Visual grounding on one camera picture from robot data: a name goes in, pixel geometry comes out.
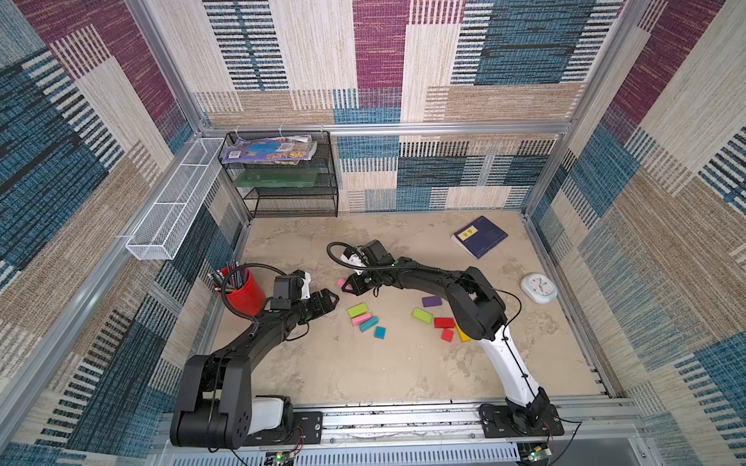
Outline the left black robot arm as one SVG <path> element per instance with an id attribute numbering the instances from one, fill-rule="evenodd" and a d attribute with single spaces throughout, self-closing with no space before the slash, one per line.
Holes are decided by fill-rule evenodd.
<path id="1" fill-rule="evenodd" d="M 252 372 L 299 325 L 335 310 L 339 296 L 315 291 L 279 312 L 261 312 L 239 337 L 186 363 L 174 406 L 170 442 L 176 447 L 237 450 L 295 438 L 293 404 L 283 395 L 252 395 Z"/>

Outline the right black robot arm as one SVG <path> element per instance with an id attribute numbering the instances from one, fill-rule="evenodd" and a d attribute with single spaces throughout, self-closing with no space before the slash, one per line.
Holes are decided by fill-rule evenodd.
<path id="1" fill-rule="evenodd" d="M 446 300 L 456 325 L 480 344 L 506 395 L 507 422 L 519 434 L 549 431 L 551 402 L 522 360 L 510 335 L 506 305 L 482 272 L 447 271 L 404 257 L 391 265 L 355 266 L 343 291 L 361 296 L 381 287 L 415 289 Z"/>

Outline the teal long block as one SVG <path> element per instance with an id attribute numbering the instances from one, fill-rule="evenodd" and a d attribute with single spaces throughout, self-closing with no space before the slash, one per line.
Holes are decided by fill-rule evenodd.
<path id="1" fill-rule="evenodd" d="M 365 322 L 361 323 L 359 325 L 359 330 L 361 332 L 367 332 L 367 330 L 371 330 L 375 328 L 379 323 L 379 319 L 376 316 L 373 316 L 372 318 L 369 318 L 369 320 L 366 320 Z"/>

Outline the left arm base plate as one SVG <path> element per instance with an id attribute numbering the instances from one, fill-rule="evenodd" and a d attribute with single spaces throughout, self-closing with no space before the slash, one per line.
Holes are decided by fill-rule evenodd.
<path id="1" fill-rule="evenodd" d="M 277 427 L 250 434 L 243 446 L 294 446 L 296 443 L 304 446 L 318 445 L 322 441 L 323 426 L 321 412 L 291 412 L 281 417 Z"/>

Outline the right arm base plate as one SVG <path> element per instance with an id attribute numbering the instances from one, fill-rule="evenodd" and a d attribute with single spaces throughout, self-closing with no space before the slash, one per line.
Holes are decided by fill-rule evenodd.
<path id="1" fill-rule="evenodd" d="M 556 437 L 565 434 L 554 405 L 538 408 L 482 404 L 478 415 L 484 435 L 488 439 L 509 437 Z"/>

